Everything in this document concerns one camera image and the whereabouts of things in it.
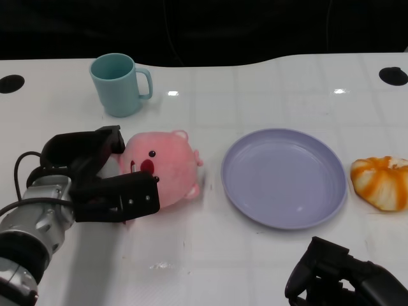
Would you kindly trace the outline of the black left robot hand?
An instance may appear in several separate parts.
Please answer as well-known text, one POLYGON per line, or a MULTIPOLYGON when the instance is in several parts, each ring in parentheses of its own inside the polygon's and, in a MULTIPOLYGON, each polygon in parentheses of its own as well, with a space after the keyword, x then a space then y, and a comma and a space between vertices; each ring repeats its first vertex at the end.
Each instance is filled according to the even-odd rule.
POLYGON ((124 222, 157 213, 159 194, 151 174, 98 176, 112 154, 124 151, 120 126, 55 135, 41 152, 40 173, 71 179, 69 197, 77 222, 124 222))

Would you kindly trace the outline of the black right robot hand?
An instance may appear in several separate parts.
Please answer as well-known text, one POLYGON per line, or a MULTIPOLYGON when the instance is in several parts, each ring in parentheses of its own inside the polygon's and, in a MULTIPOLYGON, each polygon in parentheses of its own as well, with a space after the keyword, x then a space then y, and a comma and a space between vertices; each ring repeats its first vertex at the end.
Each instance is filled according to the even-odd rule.
POLYGON ((290 305, 407 305, 407 288, 387 269, 313 237, 285 287, 290 305))

